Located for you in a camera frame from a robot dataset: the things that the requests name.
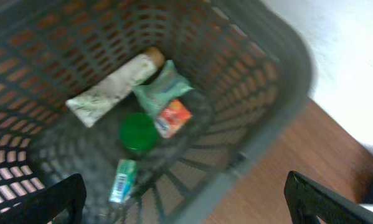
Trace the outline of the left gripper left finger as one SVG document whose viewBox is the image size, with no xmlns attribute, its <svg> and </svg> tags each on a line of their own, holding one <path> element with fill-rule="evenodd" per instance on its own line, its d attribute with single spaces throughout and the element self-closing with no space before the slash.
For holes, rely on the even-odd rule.
<svg viewBox="0 0 373 224">
<path fill-rule="evenodd" d="M 0 214 L 0 224 L 48 223 L 63 210 L 68 211 L 67 223 L 80 224 L 86 198 L 82 176 L 73 174 Z"/>
</svg>

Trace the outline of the teal wet wipes pack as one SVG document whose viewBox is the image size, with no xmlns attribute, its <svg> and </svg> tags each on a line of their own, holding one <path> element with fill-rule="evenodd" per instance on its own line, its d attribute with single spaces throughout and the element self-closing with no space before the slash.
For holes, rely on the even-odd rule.
<svg viewBox="0 0 373 224">
<path fill-rule="evenodd" d="M 171 100 L 190 90 L 190 82 L 178 73 L 172 60 L 167 60 L 151 84 L 135 86 L 133 93 L 145 112 L 155 118 Z"/>
</svg>

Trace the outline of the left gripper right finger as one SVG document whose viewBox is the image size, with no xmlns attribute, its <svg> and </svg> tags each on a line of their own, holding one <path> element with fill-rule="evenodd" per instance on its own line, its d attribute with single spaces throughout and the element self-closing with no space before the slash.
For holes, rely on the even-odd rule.
<svg viewBox="0 0 373 224">
<path fill-rule="evenodd" d="M 288 173 L 284 196 L 293 224 L 373 224 L 373 212 L 297 171 Z"/>
</svg>

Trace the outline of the small teal gum box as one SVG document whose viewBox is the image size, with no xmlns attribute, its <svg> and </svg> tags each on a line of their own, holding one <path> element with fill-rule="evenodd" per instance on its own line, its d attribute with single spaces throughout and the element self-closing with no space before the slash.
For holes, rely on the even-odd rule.
<svg viewBox="0 0 373 224">
<path fill-rule="evenodd" d="M 110 202 L 125 204 L 130 199 L 137 173 L 138 167 L 135 161 L 129 159 L 119 161 L 109 196 Z"/>
</svg>

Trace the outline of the orange small tissue pack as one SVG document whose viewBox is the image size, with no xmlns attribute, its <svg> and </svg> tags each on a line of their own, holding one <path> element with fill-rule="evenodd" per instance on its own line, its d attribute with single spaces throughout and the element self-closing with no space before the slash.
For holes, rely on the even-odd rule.
<svg viewBox="0 0 373 224">
<path fill-rule="evenodd" d="M 163 138 L 170 138 L 191 118 L 192 113 L 176 98 L 160 112 L 154 120 L 154 125 Z"/>
</svg>

